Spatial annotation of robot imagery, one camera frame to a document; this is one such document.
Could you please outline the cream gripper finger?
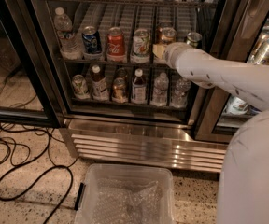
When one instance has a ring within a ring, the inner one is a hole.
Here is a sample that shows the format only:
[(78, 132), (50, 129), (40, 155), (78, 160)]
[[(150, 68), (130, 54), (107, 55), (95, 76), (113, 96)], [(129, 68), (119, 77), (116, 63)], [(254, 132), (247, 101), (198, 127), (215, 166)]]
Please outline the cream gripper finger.
[(165, 44), (154, 44), (152, 46), (152, 52), (158, 59), (163, 59), (164, 51), (166, 49)]

